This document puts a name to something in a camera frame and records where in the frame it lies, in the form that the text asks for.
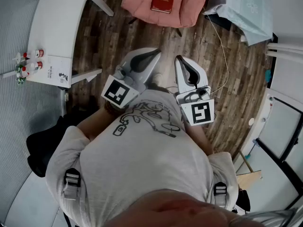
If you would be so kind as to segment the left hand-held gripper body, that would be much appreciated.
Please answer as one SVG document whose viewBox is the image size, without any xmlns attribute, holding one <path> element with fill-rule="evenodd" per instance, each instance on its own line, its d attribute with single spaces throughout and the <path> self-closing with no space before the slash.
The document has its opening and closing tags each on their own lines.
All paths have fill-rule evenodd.
<svg viewBox="0 0 303 227">
<path fill-rule="evenodd" d="M 124 61 L 109 75 L 101 96 L 118 108 L 125 108 L 142 94 L 147 86 L 147 59 Z"/>
</svg>

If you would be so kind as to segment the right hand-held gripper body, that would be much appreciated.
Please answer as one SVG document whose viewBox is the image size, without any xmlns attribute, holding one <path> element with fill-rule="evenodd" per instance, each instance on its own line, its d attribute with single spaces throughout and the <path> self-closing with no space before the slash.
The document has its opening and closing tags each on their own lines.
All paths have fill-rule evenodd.
<svg viewBox="0 0 303 227">
<path fill-rule="evenodd" d="M 182 114 L 191 126 L 214 121 L 214 100 L 210 99 L 210 89 L 205 86 L 176 95 Z"/>
</svg>

